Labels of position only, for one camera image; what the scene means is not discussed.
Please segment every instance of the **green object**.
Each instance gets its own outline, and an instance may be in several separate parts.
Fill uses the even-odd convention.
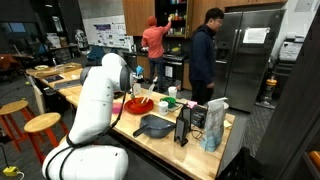
[[[167,101],[169,103],[169,106],[168,108],[173,108],[175,105],[176,105],[176,99],[173,98],[173,97],[164,97],[164,98],[161,98],[160,101]]]

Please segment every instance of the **black jeans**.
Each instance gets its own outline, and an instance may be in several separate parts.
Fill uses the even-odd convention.
[[[158,83],[159,83],[159,90],[163,87],[163,75],[164,75],[164,60],[162,57],[160,58],[149,58],[150,64],[150,82],[154,79],[154,70],[157,67],[158,72]]]
[[[196,101],[199,105],[203,105],[210,101],[214,90],[207,88],[207,83],[205,81],[190,80],[190,83],[192,87],[191,101]]]

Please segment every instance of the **refrigerator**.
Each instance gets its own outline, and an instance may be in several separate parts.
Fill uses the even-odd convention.
[[[251,112],[278,36],[284,9],[225,13],[215,36],[214,98]]]

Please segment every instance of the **whiteboard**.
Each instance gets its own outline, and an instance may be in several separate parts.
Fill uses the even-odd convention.
[[[126,36],[124,15],[83,19],[88,43],[92,45],[129,49],[133,37]]]

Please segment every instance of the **pan handle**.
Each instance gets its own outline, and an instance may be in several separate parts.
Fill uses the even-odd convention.
[[[136,130],[135,132],[133,132],[133,137],[138,137],[140,134],[142,134],[144,131],[146,131],[148,129],[148,124],[140,127],[138,130]]]

